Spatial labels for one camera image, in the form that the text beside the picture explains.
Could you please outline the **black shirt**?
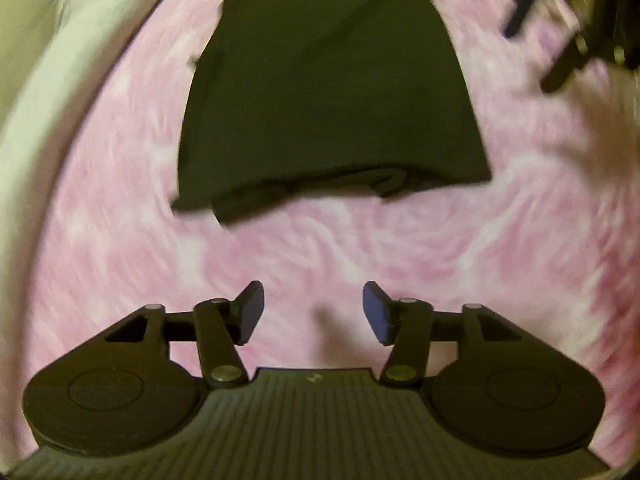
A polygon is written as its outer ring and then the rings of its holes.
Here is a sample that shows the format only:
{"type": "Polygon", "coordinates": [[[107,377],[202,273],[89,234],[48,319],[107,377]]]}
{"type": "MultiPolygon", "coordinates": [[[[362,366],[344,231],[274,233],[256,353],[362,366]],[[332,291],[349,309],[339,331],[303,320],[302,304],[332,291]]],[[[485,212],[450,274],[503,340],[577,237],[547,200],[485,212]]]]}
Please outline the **black shirt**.
{"type": "Polygon", "coordinates": [[[382,198],[491,169],[432,0],[224,0],[196,63],[176,211],[222,224],[289,198],[382,198]]]}

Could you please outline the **grey folded duvet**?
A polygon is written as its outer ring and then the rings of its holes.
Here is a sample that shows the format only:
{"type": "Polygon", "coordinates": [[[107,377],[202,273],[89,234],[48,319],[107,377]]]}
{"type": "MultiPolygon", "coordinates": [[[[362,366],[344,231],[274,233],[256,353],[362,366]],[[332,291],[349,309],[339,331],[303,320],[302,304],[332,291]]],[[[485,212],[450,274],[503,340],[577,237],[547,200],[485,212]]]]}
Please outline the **grey folded duvet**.
{"type": "Polygon", "coordinates": [[[29,263],[67,143],[159,1],[55,0],[54,35],[1,128],[2,382],[16,367],[29,263]]]}

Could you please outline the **pink rose patterned bedsheet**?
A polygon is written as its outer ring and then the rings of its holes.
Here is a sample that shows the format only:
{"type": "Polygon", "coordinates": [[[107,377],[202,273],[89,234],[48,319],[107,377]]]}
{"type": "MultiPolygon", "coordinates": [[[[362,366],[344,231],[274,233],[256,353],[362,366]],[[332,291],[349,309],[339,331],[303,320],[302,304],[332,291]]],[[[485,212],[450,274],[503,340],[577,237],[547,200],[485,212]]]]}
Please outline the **pink rose patterned bedsheet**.
{"type": "Polygon", "coordinates": [[[621,464],[639,440],[639,165],[605,69],[537,87],[565,27],[511,0],[435,0],[454,40],[494,177],[382,202],[293,200],[220,226],[178,217],[176,153],[192,60],[221,0],[164,0],[114,67],[50,206],[27,303],[21,372],[148,302],[174,310],[253,280],[266,310],[250,367],[379,367],[364,283],[439,309],[480,302],[595,372],[608,396],[593,446],[621,464]]]}

